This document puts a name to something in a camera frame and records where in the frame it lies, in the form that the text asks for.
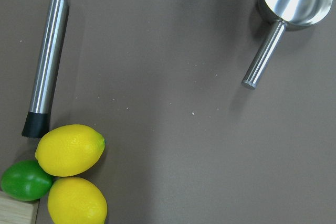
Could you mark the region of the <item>yellow lemon near muddler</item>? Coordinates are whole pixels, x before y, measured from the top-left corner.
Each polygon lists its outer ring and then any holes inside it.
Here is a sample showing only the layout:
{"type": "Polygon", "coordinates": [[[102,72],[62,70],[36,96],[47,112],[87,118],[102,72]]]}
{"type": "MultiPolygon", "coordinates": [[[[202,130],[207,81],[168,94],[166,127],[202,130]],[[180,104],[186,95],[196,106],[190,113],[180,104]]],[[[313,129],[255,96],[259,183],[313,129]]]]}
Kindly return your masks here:
{"type": "Polygon", "coordinates": [[[72,124],[45,134],[35,158],[40,167],[56,177],[69,177],[90,169],[105,149],[104,137],[93,128],[72,124]]]}

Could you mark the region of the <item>green lime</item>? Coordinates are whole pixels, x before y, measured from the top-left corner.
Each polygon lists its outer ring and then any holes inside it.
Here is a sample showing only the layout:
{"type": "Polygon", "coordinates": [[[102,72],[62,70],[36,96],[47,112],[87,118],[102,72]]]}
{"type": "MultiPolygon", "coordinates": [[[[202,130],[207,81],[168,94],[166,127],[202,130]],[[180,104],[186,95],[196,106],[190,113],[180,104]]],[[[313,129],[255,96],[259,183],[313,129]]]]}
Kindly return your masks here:
{"type": "Polygon", "coordinates": [[[21,201],[34,201],[49,192],[54,177],[46,173],[36,160],[13,164],[1,177],[1,189],[21,201]]]}

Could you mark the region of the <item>steel muddler black tip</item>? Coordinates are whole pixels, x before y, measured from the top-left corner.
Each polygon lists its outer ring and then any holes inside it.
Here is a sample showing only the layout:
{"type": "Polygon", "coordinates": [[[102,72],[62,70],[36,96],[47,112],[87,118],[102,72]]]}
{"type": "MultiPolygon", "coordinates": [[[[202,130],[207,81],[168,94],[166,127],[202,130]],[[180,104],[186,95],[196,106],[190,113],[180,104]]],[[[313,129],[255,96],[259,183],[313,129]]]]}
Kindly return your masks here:
{"type": "Polygon", "coordinates": [[[50,115],[69,14],[67,0],[50,0],[29,110],[22,136],[42,138],[50,115]]]}

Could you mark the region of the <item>steel ice scoop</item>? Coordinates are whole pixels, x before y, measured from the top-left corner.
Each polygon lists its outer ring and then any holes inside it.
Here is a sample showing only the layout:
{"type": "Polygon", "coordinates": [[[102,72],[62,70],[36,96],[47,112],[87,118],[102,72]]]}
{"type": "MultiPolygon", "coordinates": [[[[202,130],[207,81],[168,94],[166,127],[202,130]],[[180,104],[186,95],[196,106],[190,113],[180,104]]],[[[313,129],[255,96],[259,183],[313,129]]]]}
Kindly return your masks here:
{"type": "Polygon", "coordinates": [[[284,32],[302,30],[321,22],[329,14],[333,1],[258,0],[260,14],[271,28],[242,79],[242,85],[256,89],[284,32]]]}

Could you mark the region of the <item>yellow lemon outer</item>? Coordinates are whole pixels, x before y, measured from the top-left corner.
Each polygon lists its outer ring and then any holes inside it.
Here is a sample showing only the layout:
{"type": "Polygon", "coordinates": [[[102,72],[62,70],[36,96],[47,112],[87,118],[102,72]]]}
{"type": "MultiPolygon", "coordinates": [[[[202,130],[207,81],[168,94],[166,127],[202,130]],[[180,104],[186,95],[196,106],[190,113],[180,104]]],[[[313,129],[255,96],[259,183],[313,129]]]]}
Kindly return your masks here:
{"type": "Polygon", "coordinates": [[[65,177],[54,182],[47,207],[53,223],[105,223],[108,212],[102,192],[80,177],[65,177]]]}

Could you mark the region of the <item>wooden cutting board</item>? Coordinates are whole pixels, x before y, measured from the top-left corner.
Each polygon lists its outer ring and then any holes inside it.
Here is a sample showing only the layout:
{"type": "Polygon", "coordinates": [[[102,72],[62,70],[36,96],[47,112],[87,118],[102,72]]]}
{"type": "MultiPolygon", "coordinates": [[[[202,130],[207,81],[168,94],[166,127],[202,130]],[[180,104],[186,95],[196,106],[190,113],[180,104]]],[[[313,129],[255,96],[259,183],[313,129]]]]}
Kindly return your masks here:
{"type": "Polygon", "coordinates": [[[20,201],[1,191],[1,224],[35,224],[39,200],[20,201]]]}

